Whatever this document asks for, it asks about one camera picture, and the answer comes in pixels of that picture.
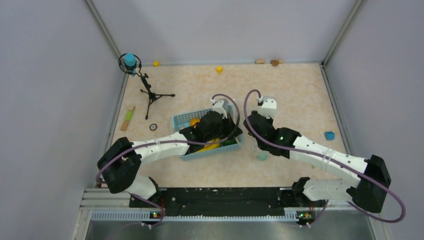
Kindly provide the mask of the clear zip top bag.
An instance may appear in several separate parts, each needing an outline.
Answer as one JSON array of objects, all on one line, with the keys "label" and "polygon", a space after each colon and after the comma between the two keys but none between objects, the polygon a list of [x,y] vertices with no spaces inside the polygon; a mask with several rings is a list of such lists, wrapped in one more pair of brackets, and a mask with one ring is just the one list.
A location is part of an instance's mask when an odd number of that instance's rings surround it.
[{"label": "clear zip top bag", "polygon": [[250,136],[249,137],[249,140],[248,140],[248,147],[249,147],[249,150],[251,151],[251,153],[252,153],[252,156],[256,159],[256,155],[255,155],[255,153],[257,153],[257,152],[259,152],[259,151],[265,151],[265,150],[262,150],[262,149],[260,149],[259,148],[259,146],[258,146],[258,143],[257,143],[257,140],[254,138],[254,137],[252,137],[252,136]]}]

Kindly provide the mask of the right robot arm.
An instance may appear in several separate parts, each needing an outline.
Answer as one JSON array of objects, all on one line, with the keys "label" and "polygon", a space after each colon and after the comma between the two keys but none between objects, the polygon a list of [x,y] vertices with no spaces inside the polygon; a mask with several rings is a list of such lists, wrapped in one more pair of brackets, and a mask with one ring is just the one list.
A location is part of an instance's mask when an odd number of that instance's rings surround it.
[{"label": "right robot arm", "polygon": [[325,147],[287,127],[275,128],[273,119],[253,111],[243,122],[259,149],[273,156],[317,167],[336,179],[303,177],[294,185],[293,200],[299,206],[311,201],[351,202],[360,210],[380,213],[392,179],[384,159],[357,157]]}]

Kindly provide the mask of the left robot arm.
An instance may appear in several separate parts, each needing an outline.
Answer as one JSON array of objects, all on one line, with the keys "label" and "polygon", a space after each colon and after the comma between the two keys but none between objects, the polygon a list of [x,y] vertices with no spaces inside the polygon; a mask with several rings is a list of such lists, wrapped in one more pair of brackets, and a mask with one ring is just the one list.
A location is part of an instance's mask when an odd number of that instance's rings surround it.
[{"label": "left robot arm", "polygon": [[154,207],[160,202],[161,190],[152,177],[139,173],[143,165],[172,156],[192,155],[206,146],[235,139],[243,133],[239,123],[229,114],[210,110],[199,122],[166,137],[145,141],[121,137],[97,162],[96,181],[105,183],[112,194],[127,192]]}]

